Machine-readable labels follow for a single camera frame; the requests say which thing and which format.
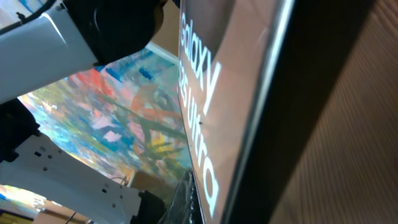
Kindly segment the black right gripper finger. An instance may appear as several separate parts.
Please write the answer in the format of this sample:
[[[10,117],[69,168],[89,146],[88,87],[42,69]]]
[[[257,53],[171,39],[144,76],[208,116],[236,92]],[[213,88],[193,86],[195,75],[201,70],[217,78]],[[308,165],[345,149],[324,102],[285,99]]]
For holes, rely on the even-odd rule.
[[[178,184],[174,199],[158,224],[203,224],[201,206],[192,170]]]

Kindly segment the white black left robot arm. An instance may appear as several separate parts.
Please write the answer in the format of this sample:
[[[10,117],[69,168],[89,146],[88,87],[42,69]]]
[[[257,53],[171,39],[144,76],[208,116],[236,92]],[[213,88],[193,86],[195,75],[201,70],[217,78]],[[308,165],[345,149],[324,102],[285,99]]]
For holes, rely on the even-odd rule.
[[[163,22],[163,1],[45,1],[29,16],[1,29],[1,184],[39,194],[95,223],[157,223],[163,201],[125,187],[57,146],[31,110],[56,105],[73,131],[83,81],[68,77],[142,50]]]

